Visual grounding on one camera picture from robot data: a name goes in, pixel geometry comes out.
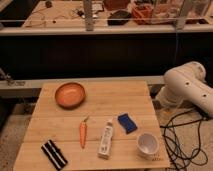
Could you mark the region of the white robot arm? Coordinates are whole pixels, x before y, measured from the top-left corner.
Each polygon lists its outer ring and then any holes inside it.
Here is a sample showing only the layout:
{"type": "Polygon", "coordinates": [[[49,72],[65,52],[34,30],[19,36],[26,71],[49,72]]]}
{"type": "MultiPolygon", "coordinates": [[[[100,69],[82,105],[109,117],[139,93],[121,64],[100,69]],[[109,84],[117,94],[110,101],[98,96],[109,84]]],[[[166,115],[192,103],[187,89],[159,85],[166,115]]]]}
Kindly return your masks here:
{"type": "Polygon", "coordinates": [[[196,61],[169,69],[156,99],[164,108],[173,108],[188,100],[213,118],[213,88],[205,83],[205,77],[204,66],[196,61]]]}

